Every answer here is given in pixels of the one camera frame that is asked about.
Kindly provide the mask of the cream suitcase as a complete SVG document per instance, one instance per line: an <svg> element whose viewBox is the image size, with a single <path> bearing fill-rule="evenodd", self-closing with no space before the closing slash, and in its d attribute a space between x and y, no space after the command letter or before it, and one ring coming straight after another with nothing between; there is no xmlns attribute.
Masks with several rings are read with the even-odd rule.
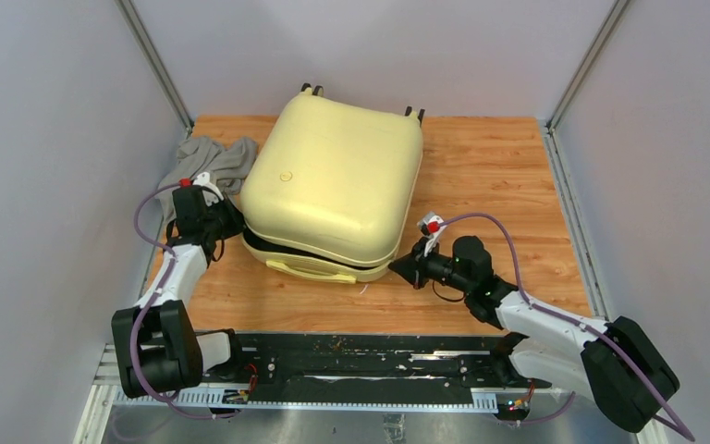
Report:
<svg viewBox="0 0 710 444"><path fill-rule="evenodd" d="M421 170L423 118L423 109L377 111L302 85L242 186L246 250L270 269L311 281L383 277Z"/></svg>

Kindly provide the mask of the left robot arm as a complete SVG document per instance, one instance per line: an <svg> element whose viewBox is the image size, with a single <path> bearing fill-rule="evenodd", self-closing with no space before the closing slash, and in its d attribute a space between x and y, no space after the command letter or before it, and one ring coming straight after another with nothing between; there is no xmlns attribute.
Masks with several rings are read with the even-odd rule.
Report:
<svg viewBox="0 0 710 444"><path fill-rule="evenodd" d="M231 328L198 334L186 308L197 283L245 229L242 214L220 191L187 179L166 186L175 217L166 227L160 270L146 293L111 320L120 383L126 396L167 401L213 372L239 380L246 357Z"/></svg>

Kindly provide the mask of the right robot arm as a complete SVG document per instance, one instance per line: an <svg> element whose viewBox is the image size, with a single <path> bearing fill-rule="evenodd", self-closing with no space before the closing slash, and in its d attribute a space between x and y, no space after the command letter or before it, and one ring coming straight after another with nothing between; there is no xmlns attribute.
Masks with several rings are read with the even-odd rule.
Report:
<svg viewBox="0 0 710 444"><path fill-rule="evenodd" d="M597 320L534 299L494 271L475 236L457 238L450 256L427 242L420 239L389 269L417 290L432 282L460 291L476 320L506 331L490 363L499 384L549 383L592 401L612 424L633 433L679 391L679 378L634 320Z"/></svg>

